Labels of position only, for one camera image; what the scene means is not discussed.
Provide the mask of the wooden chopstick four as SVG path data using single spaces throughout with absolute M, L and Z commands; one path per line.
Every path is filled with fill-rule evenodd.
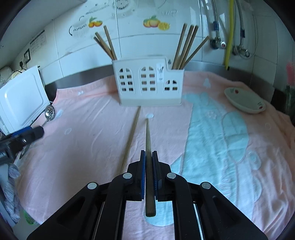
M 145 167 L 145 215 L 147 217 L 154 217 L 156 215 L 155 194 L 154 194 L 154 176 L 152 165 L 152 149 L 150 141 L 150 125 L 149 119 L 146 120 L 146 134 L 145 134 L 145 153 L 146 153 L 146 167 Z

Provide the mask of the wooden chopstick five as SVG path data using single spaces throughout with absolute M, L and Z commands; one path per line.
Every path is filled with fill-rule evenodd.
M 138 120 L 139 120 L 140 111 L 141 111 L 141 107 L 138 107 L 138 109 L 136 111 L 136 115 L 133 118 L 133 124 L 131 126 L 131 130 L 129 132 L 128 141 L 126 143 L 126 147 L 125 147 L 125 151 L 124 151 L 124 156 L 123 156 L 123 159 L 122 159 L 121 167 L 119 169 L 119 174 L 124 173 L 124 169 L 126 167 L 126 163 L 127 163 L 128 158 L 129 158 L 129 152 L 130 152 L 130 149 L 131 149 L 131 144 L 132 144 L 133 137 L 134 137 L 134 134 L 135 134 L 136 126 L 137 126 L 137 123 L 138 123 Z

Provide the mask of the wooden chopstick one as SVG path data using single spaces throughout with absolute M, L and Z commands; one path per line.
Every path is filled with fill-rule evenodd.
M 113 61 L 114 58 L 112 56 L 110 49 L 108 47 L 104 47 L 104 45 L 99 41 L 99 39 L 97 37 L 94 37 L 94 40 L 103 49 L 103 51 L 110 57 L 110 59 Z

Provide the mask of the wooden chopstick three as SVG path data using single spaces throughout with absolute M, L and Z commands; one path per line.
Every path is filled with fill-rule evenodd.
M 99 39 L 99 41 L 104 45 L 104 47 L 108 47 L 109 48 L 109 46 L 107 45 L 107 43 L 103 40 L 103 38 L 99 35 L 98 32 L 95 32 L 95 37 L 97 37 Z

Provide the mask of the wooden chopstick nine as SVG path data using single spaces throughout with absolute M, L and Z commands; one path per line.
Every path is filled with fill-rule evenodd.
M 186 61 L 186 59 L 187 59 L 187 57 L 188 57 L 188 53 L 190 52 L 190 49 L 191 49 L 191 47 L 192 47 L 192 44 L 193 44 L 193 42 L 194 42 L 194 40 L 195 40 L 195 36 L 196 36 L 196 34 L 197 34 L 197 30 L 198 30 L 198 29 L 199 29 L 199 26 L 196 25 L 196 26 L 194 27 L 194 31 L 192 32 L 192 34 L 191 34 L 191 36 L 190 36 L 190 41 L 188 42 L 188 46 L 187 46 L 187 48 L 185 49 L 185 54 L 184 54 L 184 56 L 183 56 L 183 59 L 182 59 L 181 65 L 180 65 L 180 69 L 183 69 L 184 66 L 185 66 L 185 61 Z

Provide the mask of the wooden chopstick six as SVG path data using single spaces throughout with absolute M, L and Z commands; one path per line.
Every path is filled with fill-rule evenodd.
M 183 67 L 181 69 L 184 69 L 185 66 L 192 60 L 192 58 L 201 50 L 201 48 L 205 45 L 205 43 L 210 39 L 209 35 L 199 44 L 199 46 L 193 51 L 193 53 L 188 57 L 188 59 L 185 61 Z

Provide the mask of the wooden chopstick ten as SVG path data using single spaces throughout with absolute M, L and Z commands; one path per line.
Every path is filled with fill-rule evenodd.
M 179 55 L 178 55 L 178 61 L 176 63 L 176 68 L 175 69 L 180 69 L 180 65 L 181 65 L 183 56 L 185 54 L 185 49 L 188 46 L 188 42 L 190 41 L 190 36 L 191 36 L 192 32 L 194 31 L 194 27 L 195 27 L 195 25 L 191 25 L 189 30 L 188 30 L 187 37 L 185 39 L 185 43 L 183 44 L 183 48 L 182 49 L 180 48 L 180 52 L 179 52 Z

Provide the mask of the wooden chopstick eight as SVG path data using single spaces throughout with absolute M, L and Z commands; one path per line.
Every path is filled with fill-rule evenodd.
M 178 61 L 178 55 L 179 55 L 179 52 L 180 52 L 180 48 L 181 48 L 181 45 L 182 45 L 182 41 L 183 41 L 183 37 L 185 35 L 185 30 L 187 28 L 187 24 L 184 23 L 183 24 L 183 28 L 181 30 L 181 35 L 180 35 L 180 38 L 179 38 L 179 41 L 178 41 L 178 46 L 176 48 L 176 53 L 174 55 L 174 60 L 173 60 L 173 65 L 172 65 L 172 69 L 175 69 L 176 68 L 176 63 Z

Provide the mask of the wooden chopstick seven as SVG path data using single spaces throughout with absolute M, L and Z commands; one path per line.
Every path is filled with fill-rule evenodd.
M 114 46 L 113 46 L 113 44 L 112 44 L 112 40 L 111 40 L 111 38 L 110 38 L 110 34 L 109 34 L 109 32 L 108 32 L 107 26 L 104 25 L 103 28 L 104 28 L 104 30 L 105 30 L 105 35 L 106 35 L 106 37 L 107 37 L 107 41 L 108 41 L 108 44 L 109 44 L 109 46 L 110 46 L 110 51 L 111 51 L 111 53 L 112 53 L 112 59 L 113 59 L 113 60 L 117 60 L 117 55 L 115 54 Z

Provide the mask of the metal slotted ladle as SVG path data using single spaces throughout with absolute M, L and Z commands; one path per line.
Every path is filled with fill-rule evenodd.
M 44 110 L 44 116 L 46 118 L 46 121 L 41 125 L 42 127 L 44 127 L 44 125 L 49 122 L 52 121 L 55 118 L 55 108 L 50 104 L 48 105 L 45 110 Z M 20 154 L 20 159 L 22 159 L 24 157 L 24 155 L 27 153 L 27 151 L 29 150 L 30 145 L 27 145 L 24 150 L 21 152 Z

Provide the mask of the white ceramic dish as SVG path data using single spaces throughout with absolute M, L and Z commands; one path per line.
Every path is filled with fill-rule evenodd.
M 231 87 L 226 88 L 224 94 L 228 101 L 240 111 L 248 114 L 259 114 L 266 110 L 265 102 L 255 92 Z

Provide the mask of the white plastic utensil holder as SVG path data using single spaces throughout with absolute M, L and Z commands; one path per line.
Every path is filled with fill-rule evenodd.
M 180 105 L 184 70 L 170 69 L 164 56 L 112 61 L 121 105 Z

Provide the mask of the pink bottle brush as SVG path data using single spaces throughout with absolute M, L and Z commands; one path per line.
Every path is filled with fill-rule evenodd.
M 295 85 L 295 72 L 294 72 L 294 63 L 288 63 L 286 65 L 287 71 L 287 85 L 294 87 Z

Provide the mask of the chrome water valve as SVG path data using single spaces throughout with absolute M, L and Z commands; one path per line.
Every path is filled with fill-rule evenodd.
M 249 51 L 240 45 L 238 45 L 238 46 L 234 45 L 232 48 L 232 53 L 235 56 L 240 56 L 240 57 L 246 58 L 246 59 L 248 59 L 250 57 Z

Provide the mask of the red water valve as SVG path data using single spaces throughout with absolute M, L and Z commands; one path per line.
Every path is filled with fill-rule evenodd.
M 210 46 L 212 49 L 225 49 L 226 43 L 221 41 L 220 38 L 210 39 Z

